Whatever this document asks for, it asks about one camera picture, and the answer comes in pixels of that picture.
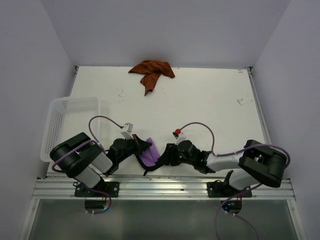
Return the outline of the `purple grey microfiber towel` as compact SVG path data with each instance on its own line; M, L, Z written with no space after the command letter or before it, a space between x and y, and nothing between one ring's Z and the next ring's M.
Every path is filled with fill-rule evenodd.
M153 139L149 137L146 142L150 143L151 146L142 154L136 155L138 163L144 169L143 176L145 176L148 172L153 172L159 169L162 166L161 163L158 163L160 154Z

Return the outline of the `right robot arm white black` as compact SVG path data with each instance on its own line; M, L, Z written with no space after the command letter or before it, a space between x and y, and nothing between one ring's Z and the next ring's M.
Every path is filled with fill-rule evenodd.
M223 192L235 196L240 190L255 184L279 188L291 157L283 148L248 140L243 149L223 154L198 149L190 140L168 143L158 158L159 166L192 166L202 174L230 170L223 183Z

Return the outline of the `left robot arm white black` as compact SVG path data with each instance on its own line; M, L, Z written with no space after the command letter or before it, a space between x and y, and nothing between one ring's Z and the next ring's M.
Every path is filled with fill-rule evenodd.
M92 196L103 193L104 184L100 175L91 167L94 166L105 176L112 175L119 169L122 161L132 155L145 153L152 144L140 139L136 134L132 138L117 138L104 152L98 143L81 132L55 146L49 156L54 161L52 170L66 174L86 185Z

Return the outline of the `rust orange towel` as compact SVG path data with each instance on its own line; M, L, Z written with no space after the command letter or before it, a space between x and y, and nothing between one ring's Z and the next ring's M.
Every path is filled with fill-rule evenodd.
M143 75L140 83L144 86L144 95L151 93L161 75L168 78L175 78L175 74L168 62L147 59L137 64L128 71L129 74Z

